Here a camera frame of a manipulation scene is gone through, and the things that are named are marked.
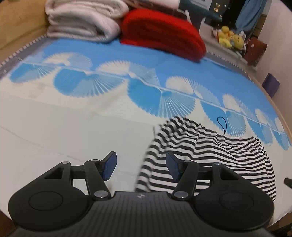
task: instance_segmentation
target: wooden bed frame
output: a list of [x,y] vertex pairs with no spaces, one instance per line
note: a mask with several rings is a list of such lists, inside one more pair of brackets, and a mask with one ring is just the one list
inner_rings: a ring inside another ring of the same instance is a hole
[[[0,62],[28,42],[46,33],[48,21],[44,11],[45,1],[4,0],[0,3]],[[292,141],[291,131],[273,100],[252,73],[249,73],[251,71],[250,68],[247,65],[239,64],[238,66],[247,71],[251,80],[266,95],[268,101],[277,112],[290,141]]]

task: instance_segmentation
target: plush toy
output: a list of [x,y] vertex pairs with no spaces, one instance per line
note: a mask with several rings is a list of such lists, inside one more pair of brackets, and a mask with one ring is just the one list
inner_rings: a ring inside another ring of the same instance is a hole
[[224,38],[219,38],[219,44],[222,45],[225,48],[231,48],[232,47],[230,41],[228,39],[224,39]]
[[224,34],[222,31],[219,31],[218,34],[217,34],[218,38],[223,38],[223,39],[226,39],[226,34]]
[[222,26],[222,28],[221,28],[221,31],[224,33],[224,34],[228,34],[228,32],[229,32],[229,27],[228,26]]
[[231,37],[231,45],[241,50],[244,48],[244,41],[239,35],[235,34]]

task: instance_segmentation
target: bed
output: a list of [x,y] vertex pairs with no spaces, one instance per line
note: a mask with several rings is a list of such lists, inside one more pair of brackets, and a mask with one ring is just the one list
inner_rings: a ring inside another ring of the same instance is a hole
[[[153,127],[188,117],[228,136],[260,139],[272,162],[273,224],[292,209],[291,134],[245,71],[208,52],[200,63],[148,48],[33,40],[0,67],[0,209],[11,195],[61,161],[80,165],[110,151],[118,165],[110,191],[134,190]],[[74,185],[86,191],[76,180]]]

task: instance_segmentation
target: black and white striped cloth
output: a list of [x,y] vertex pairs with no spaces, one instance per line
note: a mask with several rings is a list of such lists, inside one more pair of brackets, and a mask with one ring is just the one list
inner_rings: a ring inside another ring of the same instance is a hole
[[[261,142],[254,137],[227,137],[186,118],[174,117],[161,126],[150,144],[136,184],[136,191],[172,193],[172,179],[165,156],[172,151],[177,158],[193,160],[201,166],[221,162],[276,198],[275,175]],[[198,180],[196,193],[209,187],[209,180]]]

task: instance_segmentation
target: black cord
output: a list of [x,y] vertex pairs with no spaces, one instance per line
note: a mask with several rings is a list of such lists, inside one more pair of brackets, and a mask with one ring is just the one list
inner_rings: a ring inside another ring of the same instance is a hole
[[225,126],[226,126],[226,128],[224,129],[224,127],[222,126],[222,124],[219,122],[218,118],[223,118],[223,117],[221,117],[221,116],[217,117],[217,122],[218,122],[219,125],[222,127],[222,129],[223,129],[223,131],[224,131],[224,134],[225,134],[225,132],[226,132],[226,130],[227,130],[227,123],[226,123],[226,120],[225,120],[225,118],[223,118],[223,120],[224,120],[224,122],[225,122]]

